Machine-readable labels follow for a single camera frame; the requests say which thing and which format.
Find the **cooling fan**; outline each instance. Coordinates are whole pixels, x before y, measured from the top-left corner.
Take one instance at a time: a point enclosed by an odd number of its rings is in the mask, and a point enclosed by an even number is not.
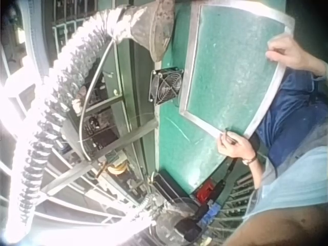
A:
[[[149,101],[159,105],[178,96],[183,70],[165,68],[153,70],[150,80]]]
[[[176,229],[177,224],[182,219],[195,214],[198,206],[190,198],[177,198],[173,202],[166,202],[154,215],[156,222],[151,225],[152,236],[160,243],[167,246],[187,246],[192,245],[184,239]]]

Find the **flexible duct hose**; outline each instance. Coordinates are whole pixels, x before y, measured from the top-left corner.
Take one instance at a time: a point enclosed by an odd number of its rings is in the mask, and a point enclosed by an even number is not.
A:
[[[6,238],[21,240],[29,232],[44,168],[66,113],[125,7],[91,17],[67,42],[49,77],[35,90],[35,100],[18,137],[13,157]]]

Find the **white cable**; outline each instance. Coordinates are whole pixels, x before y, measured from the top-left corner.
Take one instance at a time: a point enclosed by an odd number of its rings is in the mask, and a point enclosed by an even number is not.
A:
[[[90,84],[90,87],[89,87],[89,90],[87,92],[87,95],[86,95],[86,99],[85,99],[85,102],[84,102],[84,105],[83,105],[83,108],[82,108],[82,112],[81,112],[81,118],[80,118],[80,123],[79,123],[79,127],[78,127],[78,137],[79,137],[79,142],[80,142],[80,145],[81,145],[81,148],[82,148],[82,151],[86,157],[87,160],[91,161],[91,157],[88,155],[86,149],[84,148],[84,142],[83,142],[83,137],[82,137],[82,130],[83,130],[83,120],[84,120],[84,116],[85,116],[85,113],[86,113],[86,109],[87,109],[87,105],[89,103],[89,100],[90,100],[90,97],[91,97],[91,93],[93,91],[93,89],[95,88],[96,84],[97,84],[97,81],[98,81],[98,78],[100,76],[100,73],[101,73],[101,70],[104,66],[104,63],[109,55],[109,52],[111,51],[113,45],[114,45],[114,39],[112,39],[110,41],[110,43],[108,44],[108,46],[106,47],[106,50],[104,52],[104,55],[102,56],[101,60],[100,60],[100,63],[99,63],[99,66],[92,78],[92,81],[91,81],[91,84]]]

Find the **hand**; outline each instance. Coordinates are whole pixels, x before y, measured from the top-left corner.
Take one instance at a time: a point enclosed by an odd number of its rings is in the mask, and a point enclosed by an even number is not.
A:
[[[283,33],[268,42],[268,59],[296,70],[306,70],[316,76],[325,76],[325,63],[304,51],[290,34]]]
[[[232,143],[227,136],[236,142]],[[251,143],[246,138],[239,136],[234,132],[224,132],[217,139],[217,149],[220,154],[232,158],[251,160],[255,156],[255,151]]]
[[[310,55],[304,51],[293,37],[287,33],[275,36],[268,42],[268,59],[296,70],[306,70]]]

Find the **person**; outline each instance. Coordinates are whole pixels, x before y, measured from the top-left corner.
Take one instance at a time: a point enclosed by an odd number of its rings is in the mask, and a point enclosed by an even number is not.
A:
[[[328,65],[288,34],[268,47],[267,58],[287,69],[256,130],[269,151],[265,168],[246,138],[225,132],[217,140],[219,153],[248,165],[255,187],[243,223],[224,245],[321,245],[328,228],[328,111],[315,84],[327,82]]]

